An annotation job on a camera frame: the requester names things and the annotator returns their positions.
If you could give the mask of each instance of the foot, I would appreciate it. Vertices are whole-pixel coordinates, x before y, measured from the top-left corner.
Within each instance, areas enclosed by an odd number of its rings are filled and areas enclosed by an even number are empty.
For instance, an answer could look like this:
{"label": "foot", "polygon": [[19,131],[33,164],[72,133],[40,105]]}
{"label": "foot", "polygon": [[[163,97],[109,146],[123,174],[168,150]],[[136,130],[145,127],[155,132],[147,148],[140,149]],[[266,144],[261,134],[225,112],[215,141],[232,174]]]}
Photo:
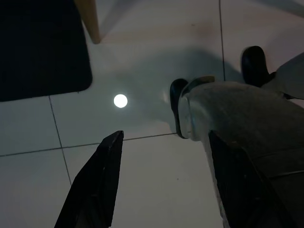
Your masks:
{"label": "foot", "polygon": [[171,103],[171,109],[173,111],[174,118],[175,118],[176,133],[182,139],[185,139],[185,137],[183,137],[181,134],[178,105],[179,105],[179,99],[181,96],[181,92],[182,92],[183,88],[186,87],[187,84],[188,84],[188,82],[185,79],[180,78],[180,79],[176,79],[174,82],[172,82],[172,84],[170,86],[170,103]]}
{"label": "foot", "polygon": [[242,74],[244,81],[252,86],[261,87],[270,82],[275,74],[269,74],[265,54],[259,46],[248,47],[242,55]]}

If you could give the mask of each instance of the tiled floor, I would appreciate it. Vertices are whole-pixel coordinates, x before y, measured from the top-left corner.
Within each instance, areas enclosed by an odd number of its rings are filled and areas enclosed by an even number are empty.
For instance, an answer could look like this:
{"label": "tiled floor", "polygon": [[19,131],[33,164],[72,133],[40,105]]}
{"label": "tiled floor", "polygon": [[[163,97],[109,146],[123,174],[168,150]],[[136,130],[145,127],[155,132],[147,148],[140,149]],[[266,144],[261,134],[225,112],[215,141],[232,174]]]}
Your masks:
{"label": "tiled floor", "polygon": [[[116,130],[128,140],[114,228],[221,227],[201,144],[172,134],[170,83],[242,81],[240,55],[252,45],[276,70],[304,52],[304,0],[96,2],[105,36],[99,45],[87,39],[92,86],[0,103],[2,227],[54,227],[69,178]],[[123,109],[113,104],[117,94],[128,98]]]}

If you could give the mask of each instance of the chair leg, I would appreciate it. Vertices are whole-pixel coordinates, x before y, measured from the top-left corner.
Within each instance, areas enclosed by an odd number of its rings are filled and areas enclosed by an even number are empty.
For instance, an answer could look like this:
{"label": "chair leg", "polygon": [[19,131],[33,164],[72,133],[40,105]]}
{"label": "chair leg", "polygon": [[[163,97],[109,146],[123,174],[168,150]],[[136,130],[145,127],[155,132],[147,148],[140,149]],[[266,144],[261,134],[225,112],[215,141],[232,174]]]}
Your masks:
{"label": "chair leg", "polygon": [[90,35],[92,42],[94,44],[99,44],[101,38],[98,28],[95,0],[74,0],[74,2],[77,6],[81,19],[85,24],[85,27]]}

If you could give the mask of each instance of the trouser leg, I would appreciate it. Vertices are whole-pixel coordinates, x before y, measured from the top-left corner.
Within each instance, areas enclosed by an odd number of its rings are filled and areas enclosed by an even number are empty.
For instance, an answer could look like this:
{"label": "trouser leg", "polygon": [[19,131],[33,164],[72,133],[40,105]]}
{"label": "trouser leg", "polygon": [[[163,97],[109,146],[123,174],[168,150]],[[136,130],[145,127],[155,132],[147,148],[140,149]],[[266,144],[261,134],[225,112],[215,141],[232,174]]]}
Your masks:
{"label": "trouser leg", "polygon": [[304,99],[304,53],[280,66],[276,71],[275,78],[263,85],[262,88]]}
{"label": "trouser leg", "polygon": [[[182,135],[203,143],[217,194],[208,138],[211,130],[237,141],[268,178],[304,170],[304,109],[275,93],[234,82],[209,83],[182,94],[178,109]],[[276,180],[273,187],[300,224],[304,197],[295,193],[301,188],[304,192],[303,180],[300,176],[287,179]],[[288,188],[286,181],[294,187]]]}

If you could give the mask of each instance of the black rug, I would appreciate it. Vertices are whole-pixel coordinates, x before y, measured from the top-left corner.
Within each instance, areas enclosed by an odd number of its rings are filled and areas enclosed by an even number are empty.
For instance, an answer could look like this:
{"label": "black rug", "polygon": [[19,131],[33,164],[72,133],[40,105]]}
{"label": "black rug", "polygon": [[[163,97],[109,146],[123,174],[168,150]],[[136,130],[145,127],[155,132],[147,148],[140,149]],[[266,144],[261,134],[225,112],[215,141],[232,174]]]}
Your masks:
{"label": "black rug", "polygon": [[0,0],[0,101],[87,89],[85,41],[73,0]]}

